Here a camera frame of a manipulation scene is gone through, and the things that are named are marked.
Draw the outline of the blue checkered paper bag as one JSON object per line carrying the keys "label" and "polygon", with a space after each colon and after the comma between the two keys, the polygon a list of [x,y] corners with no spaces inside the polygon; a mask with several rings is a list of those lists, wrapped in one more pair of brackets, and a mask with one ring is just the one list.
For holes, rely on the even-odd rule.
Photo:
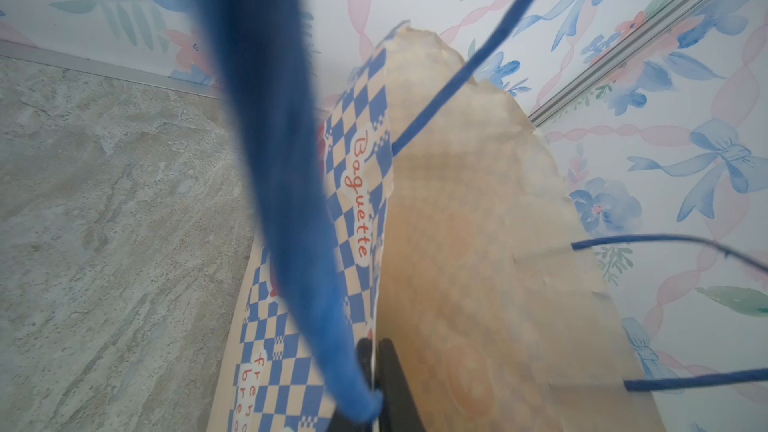
{"label": "blue checkered paper bag", "polygon": [[300,0],[190,0],[223,77],[259,230],[208,427],[328,431],[329,363],[395,346],[426,431],[660,431],[654,394],[739,388],[763,368],[678,377],[621,320],[544,137],[475,71],[527,23],[515,0],[462,58],[408,25],[326,116]]}

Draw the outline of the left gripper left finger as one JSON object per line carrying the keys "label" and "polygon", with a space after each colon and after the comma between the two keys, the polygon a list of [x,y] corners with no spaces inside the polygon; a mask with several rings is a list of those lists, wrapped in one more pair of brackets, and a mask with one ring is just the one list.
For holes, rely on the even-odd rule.
{"label": "left gripper left finger", "polygon": [[371,431],[375,422],[375,390],[372,388],[373,342],[360,339],[355,351],[342,348],[330,363],[329,382],[337,405],[327,430]]}

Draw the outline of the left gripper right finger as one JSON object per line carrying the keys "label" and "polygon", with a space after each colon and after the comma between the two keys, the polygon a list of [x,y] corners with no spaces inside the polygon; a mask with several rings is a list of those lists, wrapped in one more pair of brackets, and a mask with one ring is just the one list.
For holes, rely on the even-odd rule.
{"label": "left gripper right finger", "polygon": [[378,343],[376,386],[383,394],[379,430],[383,432],[425,432],[418,408],[410,391],[394,343]]}

